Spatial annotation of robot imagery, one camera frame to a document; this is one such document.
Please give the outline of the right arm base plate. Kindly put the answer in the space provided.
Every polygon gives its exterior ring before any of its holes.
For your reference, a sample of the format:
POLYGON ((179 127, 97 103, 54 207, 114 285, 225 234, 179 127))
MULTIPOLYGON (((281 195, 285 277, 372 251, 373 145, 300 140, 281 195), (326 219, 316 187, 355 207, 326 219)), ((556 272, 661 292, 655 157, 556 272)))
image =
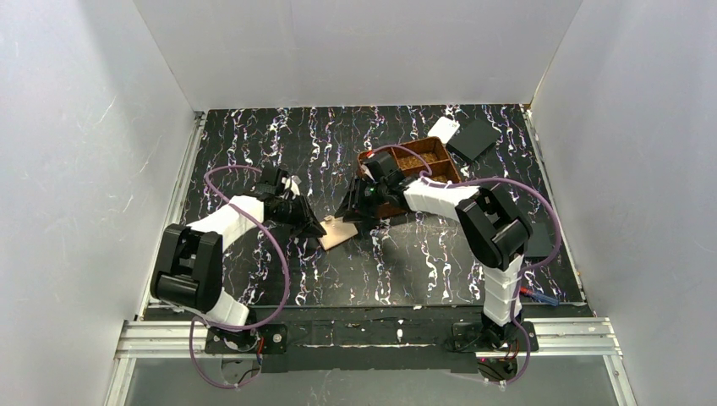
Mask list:
POLYGON ((454 353, 468 352, 535 352, 539 342, 534 324, 523 321, 520 327, 508 322, 505 326, 484 326, 480 321, 457 322, 444 341, 444 348, 454 353))

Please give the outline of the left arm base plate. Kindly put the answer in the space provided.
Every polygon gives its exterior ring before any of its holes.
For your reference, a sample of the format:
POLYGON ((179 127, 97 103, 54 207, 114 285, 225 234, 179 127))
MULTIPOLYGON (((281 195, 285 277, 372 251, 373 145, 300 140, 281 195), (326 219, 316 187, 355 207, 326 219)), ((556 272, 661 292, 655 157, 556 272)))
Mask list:
POLYGON ((288 330, 283 324, 267 324, 258 329, 229 332, 211 327, 205 340, 207 354, 284 354, 288 330))

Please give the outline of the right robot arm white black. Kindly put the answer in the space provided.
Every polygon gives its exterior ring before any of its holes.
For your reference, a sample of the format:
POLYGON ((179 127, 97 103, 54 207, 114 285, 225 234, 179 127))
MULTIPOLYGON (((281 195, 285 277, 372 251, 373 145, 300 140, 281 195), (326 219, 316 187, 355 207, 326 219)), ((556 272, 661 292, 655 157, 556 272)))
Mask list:
POLYGON ((501 186, 455 186, 407 175, 381 151, 364 160, 336 215, 344 222, 367 222, 379 218, 382 206, 458 222, 484 268, 484 327, 500 332, 517 321, 520 268, 533 229, 501 186))

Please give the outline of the brown woven divided basket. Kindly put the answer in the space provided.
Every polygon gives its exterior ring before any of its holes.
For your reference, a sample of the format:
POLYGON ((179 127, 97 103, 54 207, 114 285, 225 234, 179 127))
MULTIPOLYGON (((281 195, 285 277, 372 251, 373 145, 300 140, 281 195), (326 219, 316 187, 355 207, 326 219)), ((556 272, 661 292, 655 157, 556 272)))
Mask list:
POLYGON ((362 151, 357 156, 358 165, 361 166, 378 151, 388 152, 406 176, 419 177, 422 172, 426 172, 430 174, 431 180, 440 183, 457 184, 463 181, 451 154, 438 137, 426 137, 362 151))

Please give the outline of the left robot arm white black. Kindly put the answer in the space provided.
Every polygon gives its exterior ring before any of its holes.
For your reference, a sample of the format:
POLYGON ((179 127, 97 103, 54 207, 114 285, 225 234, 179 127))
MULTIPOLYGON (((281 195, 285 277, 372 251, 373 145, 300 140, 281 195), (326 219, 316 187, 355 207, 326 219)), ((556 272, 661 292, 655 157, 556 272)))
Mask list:
POLYGON ((294 235, 320 238, 325 229, 298 189, 298 181, 287 171, 265 166, 249 190, 233 198, 223 195, 224 206, 190 224, 170 224, 162 236, 150 282, 154 299, 190 311, 211 326, 230 332, 256 329, 282 311, 289 292, 275 312, 254 324, 248 322, 249 308, 223 287, 223 256, 243 235, 259 229, 274 246, 289 274, 288 263, 265 221, 291 227, 294 235))

